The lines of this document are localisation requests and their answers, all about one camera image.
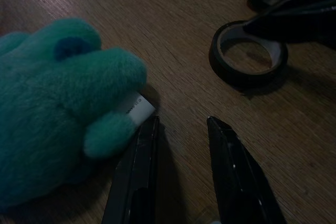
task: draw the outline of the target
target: wooden table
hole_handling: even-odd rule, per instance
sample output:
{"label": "wooden table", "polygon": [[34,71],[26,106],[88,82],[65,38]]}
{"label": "wooden table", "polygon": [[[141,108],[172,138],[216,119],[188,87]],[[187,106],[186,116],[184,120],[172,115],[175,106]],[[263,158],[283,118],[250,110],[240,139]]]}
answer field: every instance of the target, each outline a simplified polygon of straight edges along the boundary
{"label": "wooden table", "polygon": [[[218,27],[255,15],[246,0],[0,1],[0,35],[76,16],[100,31],[104,48],[123,47],[146,62],[145,93],[159,100],[166,135],[159,149],[156,223],[195,223],[206,209],[217,214],[209,115],[239,134],[289,224],[335,223],[335,51],[316,43],[290,45],[284,82],[244,96],[213,73],[207,52]],[[245,49],[237,46],[235,53]],[[1,223],[100,223],[114,165],[11,210]]]}

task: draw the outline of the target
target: stuffed animal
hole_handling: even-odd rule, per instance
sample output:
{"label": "stuffed animal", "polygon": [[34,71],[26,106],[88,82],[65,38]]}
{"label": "stuffed animal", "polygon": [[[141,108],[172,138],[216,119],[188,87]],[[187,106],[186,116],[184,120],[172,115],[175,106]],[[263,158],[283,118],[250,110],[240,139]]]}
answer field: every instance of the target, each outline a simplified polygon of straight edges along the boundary
{"label": "stuffed animal", "polygon": [[79,182],[126,147],[136,125],[116,106],[146,83],[146,68],[98,33],[63,19],[0,38],[0,208]]}

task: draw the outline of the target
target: plush toy ear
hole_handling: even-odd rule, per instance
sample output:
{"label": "plush toy ear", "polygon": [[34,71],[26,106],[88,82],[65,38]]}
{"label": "plush toy ear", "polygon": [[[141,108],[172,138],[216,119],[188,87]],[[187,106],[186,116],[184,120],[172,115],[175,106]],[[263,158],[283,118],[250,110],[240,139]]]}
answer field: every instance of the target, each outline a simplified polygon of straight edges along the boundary
{"label": "plush toy ear", "polygon": [[28,33],[10,33],[0,38],[0,57],[17,48],[25,39]]}
{"label": "plush toy ear", "polygon": [[35,32],[15,51],[16,55],[23,57],[52,60],[55,57],[63,59],[72,56],[77,51],[82,53],[100,48],[101,40],[97,31],[83,20],[70,18],[57,20]]}

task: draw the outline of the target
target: tape roll hole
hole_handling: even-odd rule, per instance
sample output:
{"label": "tape roll hole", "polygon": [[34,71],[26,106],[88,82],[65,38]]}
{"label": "tape roll hole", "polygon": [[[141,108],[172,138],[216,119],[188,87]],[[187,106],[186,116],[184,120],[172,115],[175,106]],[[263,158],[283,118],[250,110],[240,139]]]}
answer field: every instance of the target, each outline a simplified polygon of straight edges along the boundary
{"label": "tape roll hole", "polygon": [[241,25],[225,29],[218,40],[222,60],[239,72],[262,74],[281,63],[279,43],[249,35]]}

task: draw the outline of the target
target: wood grain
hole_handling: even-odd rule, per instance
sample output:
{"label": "wood grain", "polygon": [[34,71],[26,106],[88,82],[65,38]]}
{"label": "wood grain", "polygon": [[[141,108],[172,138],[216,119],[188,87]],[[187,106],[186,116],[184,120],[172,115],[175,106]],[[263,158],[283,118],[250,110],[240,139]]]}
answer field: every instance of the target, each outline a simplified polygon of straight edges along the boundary
{"label": "wood grain", "polygon": [[[204,209],[216,209],[209,115],[239,134],[264,169],[289,224],[335,223],[335,51],[316,43],[291,45],[282,79],[242,95],[213,73],[207,52],[217,28],[255,15],[246,0],[0,3],[0,35],[33,32],[54,19],[76,16],[100,31],[104,48],[123,47],[146,62],[148,95],[160,100],[166,135],[159,149],[157,223],[194,223]],[[0,216],[1,223],[100,223],[113,165],[103,165],[83,185],[13,209]]]}

